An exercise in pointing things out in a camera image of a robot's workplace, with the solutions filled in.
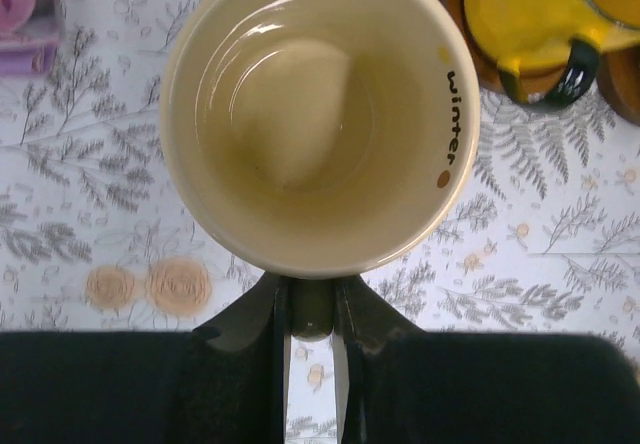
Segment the yellow glass mug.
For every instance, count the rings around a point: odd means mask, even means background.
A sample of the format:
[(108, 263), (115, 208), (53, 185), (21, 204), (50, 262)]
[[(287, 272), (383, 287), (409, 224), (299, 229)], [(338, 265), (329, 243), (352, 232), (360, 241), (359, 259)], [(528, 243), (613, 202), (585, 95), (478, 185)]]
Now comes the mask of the yellow glass mug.
[(506, 95), (534, 112), (569, 107), (602, 55), (639, 42), (639, 0), (464, 0), (464, 11)]

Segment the cream ceramic mug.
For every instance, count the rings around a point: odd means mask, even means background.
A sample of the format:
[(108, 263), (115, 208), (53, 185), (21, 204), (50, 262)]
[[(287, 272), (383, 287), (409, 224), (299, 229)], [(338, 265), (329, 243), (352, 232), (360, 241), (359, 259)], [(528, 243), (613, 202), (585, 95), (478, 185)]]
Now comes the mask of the cream ceramic mug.
[(444, 219), (479, 127), (471, 57), (438, 0), (202, 0), (162, 80), (180, 197), (234, 255), (298, 280), (305, 338), (332, 330), (333, 279)]

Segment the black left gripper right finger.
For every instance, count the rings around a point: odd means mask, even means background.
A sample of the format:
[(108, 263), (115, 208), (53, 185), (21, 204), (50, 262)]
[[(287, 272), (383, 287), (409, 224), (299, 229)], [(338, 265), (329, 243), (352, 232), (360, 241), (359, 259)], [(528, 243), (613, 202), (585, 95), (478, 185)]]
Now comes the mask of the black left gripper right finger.
[(589, 334), (426, 331), (358, 276), (338, 278), (344, 443), (635, 443), (639, 385)]

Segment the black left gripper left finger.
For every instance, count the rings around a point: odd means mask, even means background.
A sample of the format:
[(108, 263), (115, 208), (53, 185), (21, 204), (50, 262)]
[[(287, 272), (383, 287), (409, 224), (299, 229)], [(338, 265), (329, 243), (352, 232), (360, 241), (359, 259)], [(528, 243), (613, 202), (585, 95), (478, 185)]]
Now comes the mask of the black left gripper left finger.
[(287, 281), (191, 331), (6, 331), (5, 443), (280, 443)]

